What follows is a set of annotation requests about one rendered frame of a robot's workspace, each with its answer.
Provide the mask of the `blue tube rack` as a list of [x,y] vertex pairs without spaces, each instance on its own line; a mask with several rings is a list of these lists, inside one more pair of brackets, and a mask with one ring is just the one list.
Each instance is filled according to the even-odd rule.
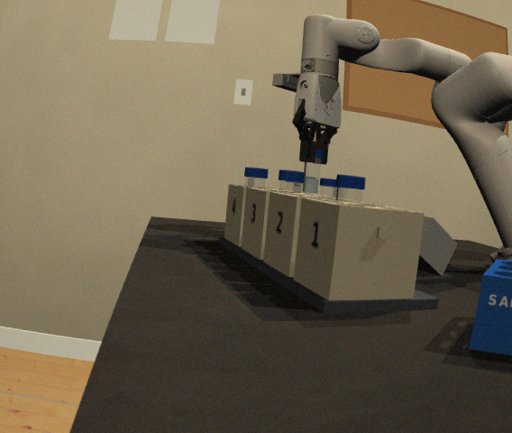
[[512,261],[497,259],[482,275],[469,349],[512,355]]

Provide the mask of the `clear conical tube with yellow liquid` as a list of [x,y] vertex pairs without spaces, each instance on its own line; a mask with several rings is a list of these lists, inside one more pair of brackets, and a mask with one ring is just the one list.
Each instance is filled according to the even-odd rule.
[[279,170],[279,191],[301,193],[304,182],[304,172],[294,170]]

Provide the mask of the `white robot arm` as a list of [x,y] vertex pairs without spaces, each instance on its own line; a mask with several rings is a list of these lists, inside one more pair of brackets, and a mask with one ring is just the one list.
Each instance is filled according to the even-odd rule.
[[512,143],[503,132],[512,120],[512,56],[486,52],[471,60],[417,38],[382,40],[376,27],[362,20],[312,14],[304,21],[300,73],[273,74],[272,86],[297,92],[303,72],[338,78],[339,58],[435,80],[434,113],[460,149],[486,203],[503,244],[498,256],[511,255]]

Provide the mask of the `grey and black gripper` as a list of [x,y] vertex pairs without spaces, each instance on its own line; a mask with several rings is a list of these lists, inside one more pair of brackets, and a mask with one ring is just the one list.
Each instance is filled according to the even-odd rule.
[[328,144],[341,125],[341,91],[336,76],[321,72],[300,74],[292,123],[301,140],[299,160],[314,162],[318,150],[323,151],[321,164],[327,164]]

